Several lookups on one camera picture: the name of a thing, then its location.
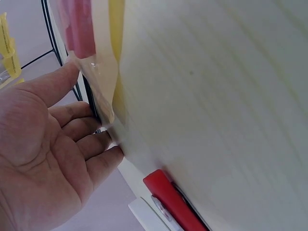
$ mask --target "yellow tape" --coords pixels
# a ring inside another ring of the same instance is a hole
[[[9,58],[15,53],[10,44],[9,27],[6,21],[6,13],[0,15],[0,54],[3,58]]]
[[[19,79],[14,85],[19,84],[19,83],[23,83],[25,81],[24,78]]]
[[[15,40],[13,38],[10,39],[10,43],[13,47],[15,47]],[[11,81],[13,81],[14,79],[18,78],[21,74],[21,66],[17,52],[14,52],[12,57],[3,59],[2,64],[6,69],[7,73],[10,75],[10,78],[0,84],[0,89],[6,86]]]

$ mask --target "clear plastic bag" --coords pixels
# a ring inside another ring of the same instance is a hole
[[[118,60],[111,41],[110,4],[108,0],[51,1],[52,13],[69,56],[87,78],[101,119],[112,123]]]

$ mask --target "finger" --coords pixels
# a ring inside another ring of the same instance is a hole
[[[28,91],[40,97],[47,107],[60,101],[77,83],[79,70],[73,63],[49,74],[15,86],[16,89]]]
[[[73,119],[66,124],[62,130],[66,136],[70,137],[74,141],[78,141],[87,135],[93,134],[100,127],[100,122],[95,118],[84,117]]]
[[[61,127],[73,119],[93,116],[89,104],[83,101],[65,106],[54,106],[48,110],[49,113],[58,120]]]
[[[79,150],[85,157],[85,160],[103,153],[111,144],[111,138],[107,131],[88,135],[77,142]]]
[[[119,147],[113,147],[106,152],[86,161],[87,171],[96,189],[123,160]]]

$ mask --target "red object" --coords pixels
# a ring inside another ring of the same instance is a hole
[[[61,21],[65,26],[66,47],[74,51],[79,59],[90,57],[96,53],[91,1],[60,0]]]
[[[143,182],[185,231],[208,231],[187,207],[162,170],[151,173]]]

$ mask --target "skin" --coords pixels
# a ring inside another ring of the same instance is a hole
[[[0,91],[2,231],[47,231],[70,219],[123,159],[85,102],[55,106],[77,82],[67,63]]]

